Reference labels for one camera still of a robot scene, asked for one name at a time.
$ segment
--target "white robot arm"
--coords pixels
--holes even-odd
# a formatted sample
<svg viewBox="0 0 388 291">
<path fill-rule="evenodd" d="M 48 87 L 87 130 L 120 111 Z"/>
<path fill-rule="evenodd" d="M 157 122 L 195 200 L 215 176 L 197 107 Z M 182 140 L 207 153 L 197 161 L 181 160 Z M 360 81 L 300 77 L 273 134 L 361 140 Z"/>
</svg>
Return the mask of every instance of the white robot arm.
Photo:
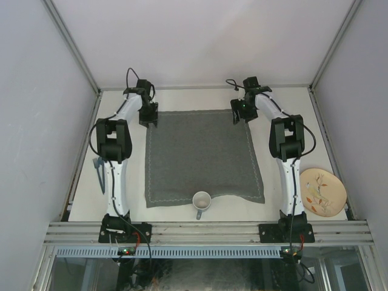
<svg viewBox="0 0 388 291">
<path fill-rule="evenodd" d="M 255 96 L 255 107 L 260 109 L 264 113 L 269 121 L 276 118 L 288 118 L 283 112 L 281 112 L 275 104 L 271 101 L 273 99 L 273 93 L 267 92 L 266 95 L 257 94 Z M 288 158 L 286 161 L 277 158 L 276 162 L 279 166 L 280 181 L 283 191 L 283 205 L 281 211 L 285 215 L 291 215 L 293 213 L 293 201 L 296 196 L 296 206 L 294 215 L 302 214 L 304 206 L 301 198 L 301 188 L 299 181 L 299 165 L 300 159 Z M 294 189 L 294 180 L 296 184 L 296 192 Z"/>
<path fill-rule="evenodd" d="M 302 116 L 289 115 L 281 109 L 273 98 L 271 88 L 261 87 L 256 77 L 245 79 L 244 86 L 237 85 L 232 79 L 228 79 L 227 83 L 234 85 L 235 90 L 239 90 L 239 96 L 243 96 L 230 102 L 234 124 L 240 119 L 249 122 L 257 118 L 257 110 L 263 112 L 271 122 L 269 149 L 279 166 L 283 204 L 278 224 L 259 225 L 260 241 L 262 243 L 300 241 L 300 236 L 303 236 L 305 242 L 314 242 L 312 226 L 307 223 L 302 204 L 299 181 L 300 157 L 304 151 L 306 128 Z"/>
<path fill-rule="evenodd" d="M 112 116 L 98 119 L 89 134 L 92 150 L 104 161 L 105 195 L 108 200 L 107 214 L 102 220 L 98 241 L 109 243 L 112 238 L 118 242 L 130 242 L 133 229 L 140 233 L 150 233 L 150 224 L 135 227 L 130 220 L 129 205 L 126 199 L 125 173 L 128 159 L 132 154 L 132 141 L 129 123 L 139 112 L 139 123 L 146 127 L 157 126 L 158 103 L 150 97 L 153 85 L 139 79 L 136 87 L 124 90 L 124 102 Z M 90 141 L 91 132 L 96 129 L 97 148 Z"/>
<path fill-rule="evenodd" d="M 141 109 L 142 100 L 140 95 L 130 93 L 125 97 L 125 99 L 126 103 L 123 105 L 122 109 L 117 115 L 115 115 L 115 117 L 112 117 L 109 120 L 118 121 L 123 119 L 129 124 L 132 118 Z M 125 216 L 129 212 L 129 206 L 125 197 L 125 173 L 127 170 L 127 164 L 128 159 L 125 159 L 120 163 L 118 161 L 104 161 L 104 169 L 106 173 L 105 193 L 107 194 L 106 196 L 108 199 L 107 213 L 110 216 L 117 216 L 116 211 L 121 216 Z"/>
</svg>

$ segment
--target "gray towel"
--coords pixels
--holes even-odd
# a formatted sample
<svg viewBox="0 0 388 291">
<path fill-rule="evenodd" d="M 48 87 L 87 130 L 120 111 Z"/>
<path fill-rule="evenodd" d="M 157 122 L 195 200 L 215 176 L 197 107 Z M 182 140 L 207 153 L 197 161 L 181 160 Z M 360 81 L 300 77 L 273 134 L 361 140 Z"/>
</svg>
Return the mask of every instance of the gray towel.
<svg viewBox="0 0 388 291">
<path fill-rule="evenodd" d="M 264 203 L 249 126 L 233 125 L 231 110 L 159 112 L 145 150 L 148 208 L 190 204 L 198 191 Z"/>
</svg>

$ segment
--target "metal bar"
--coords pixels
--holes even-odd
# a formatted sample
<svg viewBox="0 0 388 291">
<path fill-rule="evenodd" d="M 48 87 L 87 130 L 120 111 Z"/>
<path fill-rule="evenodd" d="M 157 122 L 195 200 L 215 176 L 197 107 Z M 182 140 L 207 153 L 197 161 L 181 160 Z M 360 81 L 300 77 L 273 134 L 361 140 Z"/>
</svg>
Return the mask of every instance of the metal bar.
<svg viewBox="0 0 388 291">
<path fill-rule="evenodd" d="M 311 103 L 313 105 L 316 119 L 318 121 L 319 129 L 321 130 L 323 142 L 324 142 L 325 147 L 326 147 L 326 152 L 327 152 L 327 155 L 329 156 L 330 164 L 333 168 L 333 173 L 338 179 L 340 179 L 342 182 L 344 182 L 341 171 L 340 171 L 340 167 L 338 166 L 338 163 L 337 163 L 336 158 L 335 158 L 334 149 L 332 147 L 332 144 L 333 144 L 332 139 L 330 138 L 330 135 L 327 132 L 326 123 L 325 123 L 325 120 L 324 120 L 323 115 L 321 113 L 322 111 L 319 107 L 318 101 L 316 99 L 315 91 L 309 90 L 309 95 L 310 95 Z M 357 212 L 356 212 L 356 208 L 355 208 L 355 203 L 352 201 L 352 197 L 350 195 L 348 195 L 348 197 L 347 197 L 347 203 L 350 206 L 350 210 L 351 210 L 353 218 L 357 219 Z"/>
<path fill-rule="evenodd" d="M 35 271 L 34 271 L 34 277 L 31 280 L 30 287 L 28 290 L 35 290 L 35 285 L 38 282 L 38 276 L 40 274 L 40 270 L 42 269 L 43 261 L 44 261 L 44 256 L 46 254 L 46 250 L 48 247 L 43 247 L 41 250 L 41 254 L 39 255 L 38 263 L 36 264 Z"/>
<path fill-rule="evenodd" d="M 323 278 L 323 284 L 325 286 L 325 291 L 332 291 L 332 286 L 330 284 L 329 274 L 327 273 L 326 263 L 324 259 L 319 259 L 319 268 L 321 269 L 321 274 Z"/>
<path fill-rule="evenodd" d="M 280 258 L 281 248 L 277 246 L 168 246 L 152 247 L 154 259 L 183 259 L 183 258 Z M 60 258 L 149 258 L 147 246 L 139 246 L 133 255 L 119 255 L 119 247 L 93 246 L 58 247 L 57 256 Z"/>
<path fill-rule="evenodd" d="M 335 53 L 336 49 L 338 48 L 341 40 L 343 39 L 344 35 L 346 34 L 350 23 L 352 22 L 354 16 L 356 15 L 358 9 L 360 8 L 361 4 L 364 0 L 354 0 L 352 5 L 350 6 L 344 21 L 342 22 L 341 26 L 339 27 L 325 57 L 322 60 L 322 63 L 319 65 L 318 71 L 316 72 L 312 83 L 311 88 L 315 89 L 316 85 L 318 84 L 319 80 L 321 79 L 328 63 L 333 57 L 333 54 Z"/>
<path fill-rule="evenodd" d="M 73 202 L 74 200 L 74 196 L 75 196 L 75 192 L 77 190 L 77 185 L 78 185 L 78 181 L 79 181 L 79 177 L 81 176 L 81 172 L 82 172 L 82 167 L 84 165 L 84 161 L 85 161 L 85 156 L 86 156 L 86 152 L 87 152 L 87 147 L 88 147 L 88 139 L 89 139 L 89 131 L 91 130 L 94 122 L 95 122 L 95 119 L 96 119 L 96 116 L 97 116 L 97 113 L 98 113 L 98 109 L 99 109 L 99 105 L 101 103 L 101 94 L 100 96 L 96 99 L 96 102 L 95 102 L 95 105 L 93 107 L 93 110 L 90 114 L 90 122 L 89 122 L 89 126 L 87 127 L 87 130 L 85 132 L 85 139 L 84 139 L 84 142 L 82 143 L 82 146 L 81 146 L 81 149 L 78 153 L 78 157 L 77 157 L 77 160 L 76 160 L 76 165 L 75 165 L 75 168 L 74 168 L 74 171 L 73 171 L 73 179 L 69 185 L 69 190 L 68 190 L 68 195 L 67 195 L 67 199 L 65 200 L 65 203 L 64 203 L 64 206 L 62 208 L 62 212 L 59 216 L 59 219 L 61 219 L 63 217 L 63 215 L 66 213 L 66 211 L 71 211 L 71 203 Z"/>
<path fill-rule="evenodd" d="M 261 244 L 258 224 L 265 222 L 155 222 L 152 246 L 286 246 Z M 307 246 L 372 245 L 366 221 L 312 221 L 316 242 Z M 46 246 L 106 246 L 98 243 L 100 222 L 53 222 Z"/>
<path fill-rule="evenodd" d="M 99 273 L 100 273 L 100 268 L 101 266 L 101 261 L 97 261 L 97 266 L 96 266 L 96 272 L 95 272 L 95 276 L 94 276 L 94 279 L 93 279 L 93 284 L 92 284 L 92 287 L 90 288 L 90 291 L 96 291 L 97 290 L 97 286 L 98 286 L 98 278 L 99 278 Z"/>
<path fill-rule="evenodd" d="M 78 181 L 79 181 L 79 177 L 81 176 L 81 172 L 82 172 L 82 167 L 84 165 L 84 161 L 85 161 L 85 157 L 86 157 L 86 152 L 87 152 L 87 148 L 89 146 L 89 131 L 92 129 L 95 121 L 96 121 L 96 117 L 97 117 L 97 113 L 98 113 L 98 109 L 99 109 L 99 105 L 101 103 L 101 98 L 102 98 L 102 94 L 99 94 L 96 102 L 95 102 L 95 106 L 92 110 L 92 114 L 90 116 L 90 122 L 89 122 L 89 126 L 87 127 L 87 131 L 86 131 L 86 134 L 85 134 L 85 140 L 82 144 L 82 148 L 81 148 L 81 151 L 79 152 L 79 156 L 77 158 L 77 166 L 76 166 L 76 171 L 75 171 L 75 174 L 74 174 L 74 178 L 73 178 L 73 181 L 72 181 L 72 187 L 70 188 L 70 191 L 69 191 L 69 202 L 73 202 L 74 200 L 74 196 L 75 196 L 75 192 L 77 190 L 77 185 L 78 185 Z"/>
<path fill-rule="evenodd" d="M 321 265 L 320 265 L 320 262 L 319 260 L 313 260 L 313 275 L 315 277 L 315 284 L 317 285 L 317 290 L 319 291 L 326 291 L 325 290 L 325 282 L 324 282 L 324 279 L 323 279 L 323 274 L 322 274 L 322 271 L 321 271 Z"/>
<path fill-rule="evenodd" d="M 44 256 L 39 265 L 38 275 L 33 283 L 32 290 L 46 291 L 51 277 L 56 249 L 53 246 L 44 247 Z"/>
<path fill-rule="evenodd" d="M 86 262 L 81 291 L 89 291 L 92 288 L 95 279 L 96 265 L 97 261 L 94 260 L 89 260 Z"/>
<path fill-rule="evenodd" d="M 359 246 L 358 250 L 370 288 L 373 291 L 387 290 L 387 278 L 381 268 L 376 249 L 371 246 Z"/>
<path fill-rule="evenodd" d="M 310 84 L 266 84 L 271 88 L 308 88 Z M 184 89 L 232 89 L 231 85 L 192 85 L 192 86 L 159 86 L 155 87 L 156 90 L 184 90 Z M 101 88 L 104 91 L 124 91 L 123 87 L 107 87 Z"/>
<path fill-rule="evenodd" d="M 67 47 L 70 50 L 70 53 L 73 55 L 76 63 L 79 65 L 79 68 L 84 73 L 85 77 L 87 78 L 90 86 L 92 87 L 93 91 L 96 94 L 99 94 L 99 88 L 96 83 L 96 81 L 93 78 L 92 73 L 90 72 L 89 68 L 87 67 L 87 64 L 82 57 L 82 54 L 79 52 L 79 49 L 77 48 L 69 30 L 67 29 L 64 21 L 61 18 L 61 15 L 59 14 L 58 10 L 56 9 L 54 3 L 52 0 L 41 0 L 43 3 L 43 6 L 46 8 L 47 12 L 49 13 L 51 19 L 54 22 L 54 25 L 58 29 L 58 32 L 61 34 L 63 40 L 65 41 Z"/>
</svg>

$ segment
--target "white tabletop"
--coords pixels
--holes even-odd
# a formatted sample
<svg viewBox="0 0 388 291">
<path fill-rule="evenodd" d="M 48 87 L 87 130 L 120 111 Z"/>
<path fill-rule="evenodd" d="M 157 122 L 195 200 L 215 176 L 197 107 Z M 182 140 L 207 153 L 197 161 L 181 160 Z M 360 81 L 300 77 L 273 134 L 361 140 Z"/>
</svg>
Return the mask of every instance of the white tabletop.
<svg viewBox="0 0 388 291">
<path fill-rule="evenodd" d="M 315 151 L 301 159 L 301 172 L 316 167 L 332 173 L 329 157 L 319 130 L 318 122 L 310 101 L 307 88 L 273 89 L 276 101 L 291 114 L 300 114 L 304 123 L 316 136 Z M 155 100 L 159 102 L 159 111 L 188 111 L 229 109 L 230 100 L 237 98 L 233 89 L 183 89 L 158 90 Z M 97 118 L 110 116 L 123 101 L 122 92 L 107 91 L 102 96 Z M 243 198 L 227 195 L 214 198 L 212 205 L 201 221 L 276 221 L 282 201 L 282 190 L 278 165 L 269 152 L 270 121 L 258 111 L 259 117 L 249 122 L 252 141 L 260 172 L 264 183 L 265 204 L 247 201 Z M 135 117 L 129 125 L 133 152 L 127 168 L 127 199 L 132 221 L 196 221 L 196 210 L 189 205 L 170 207 L 146 207 L 145 158 L 146 128 L 138 124 Z M 312 138 L 305 133 L 306 150 L 312 146 Z M 69 221 L 101 221 L 107 210 L 107 198 L 102 194 L 97 172 L 92 159 L 96 155 L 88 149 L 78 182 Z M 324 218 L 306 209 L 307 219 L 346 220 L 345 211 L 336 216 Z"/>
</svg>

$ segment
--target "decorative plate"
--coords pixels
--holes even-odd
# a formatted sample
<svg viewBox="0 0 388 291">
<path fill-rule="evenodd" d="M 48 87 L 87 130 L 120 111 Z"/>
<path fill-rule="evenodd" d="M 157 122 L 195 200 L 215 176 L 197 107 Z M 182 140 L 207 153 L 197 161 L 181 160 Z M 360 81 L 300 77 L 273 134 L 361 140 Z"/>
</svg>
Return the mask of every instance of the decorative plate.
<svg viewBox="0 0 388 291">
<path fill-rule="evenodd" d="M 333 174 L 316 168 L 301 174 L 301 195 L 305 208 L 325 217 L 339 214 L 346 203 L 346 190 Z"/>
</svg>

